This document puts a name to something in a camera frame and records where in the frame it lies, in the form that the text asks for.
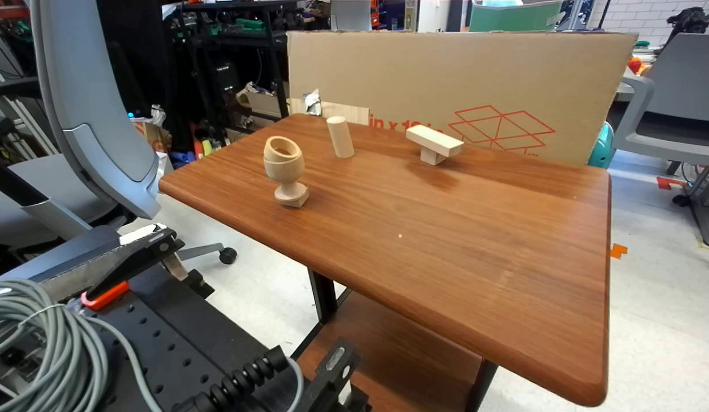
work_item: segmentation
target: wall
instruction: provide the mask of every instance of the wall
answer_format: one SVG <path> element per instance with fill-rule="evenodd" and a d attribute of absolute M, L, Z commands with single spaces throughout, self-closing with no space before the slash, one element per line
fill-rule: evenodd
<path fill-rule="evenodd" d="M 604 5 L 606 0 L 594 3 L 590 28 L 600 22 Z M 639 32 L 640 38 L 649 40 L 649 48 L 658 48 L 673 32 L 668 16 L 674 16 L 687 7 L 705 7 L 709 14 L 709 0 L 614 0 L 604 21 L 604 30 Z"/>

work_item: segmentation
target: wooden table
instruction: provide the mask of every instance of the wooden table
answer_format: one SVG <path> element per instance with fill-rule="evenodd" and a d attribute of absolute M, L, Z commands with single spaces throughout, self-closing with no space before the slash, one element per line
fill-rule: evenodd
<path fill-rule="evenodd" d="M 349 127 L 349 159 L 333 157 L 322 119 L 289 117 L 160 188 L 469 353 L 600 406 L 608 174 L 473 147 L 431 167 L 400 133 Z M 311 198 L 300 211 L 272 198 L 261 164 L 271 134 L 305 150 Z"/>

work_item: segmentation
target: chair backrest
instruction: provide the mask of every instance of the chair backrest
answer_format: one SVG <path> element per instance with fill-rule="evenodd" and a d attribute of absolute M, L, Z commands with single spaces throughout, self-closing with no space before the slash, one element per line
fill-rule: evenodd
<path fill-rule="evenodd" d="M 108 60 L 97 0 L 33 0 L 37 75 L 53 134 L 101 196 L 157 211 L 157 157 L 136 133 Z"/>
<path fill-rule="evenodd" d="M 371 32 L 371 0 L 331 0 L 330 24 L 336 32 Z"/>
<path fill-rule="evenodd" d="M 561 3 L 521 7 L 472 7 L 472 32 L 552 32 L 559 22 Z"/>
<path fill-rule="evenodd" d="M 680 32 L 649 70 L 647 111 L 709 122 L 709 34 Z"/>

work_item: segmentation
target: cardboard box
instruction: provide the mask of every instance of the cardboard box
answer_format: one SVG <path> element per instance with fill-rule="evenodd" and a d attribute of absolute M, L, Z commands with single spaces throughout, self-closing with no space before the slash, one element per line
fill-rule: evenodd
<path fill-rule="evenodd" d="M 289 32 L 297 99 L 359 105 L 368 124 L 428 124 L 469 145 L 586 164 L 633 34 Z"/>

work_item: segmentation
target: gray floor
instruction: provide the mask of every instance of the gray floor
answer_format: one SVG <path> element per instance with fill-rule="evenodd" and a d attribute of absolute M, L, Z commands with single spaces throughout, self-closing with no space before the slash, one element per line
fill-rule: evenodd
<path fill-rule="evenodd" d="M 692 218 L 658 190 L 664 162 L 617 154 L 614 174 L 614 243 L 628 254 L 610 265 L 610 378 L 598 410 L 709 412 L 709 248 Z M 237 250 L 237 264 L 220 267 L 201 256 L 198 267 L 217 289 L 221 314 L 268 345 L 290 353 L 316 323 L 306 270 L 162 196 L 157 221 L 184 233 L 188 245 L 221 241 Z M 499 371 L 485 412 L 583 410 L 542 386 Z"/>

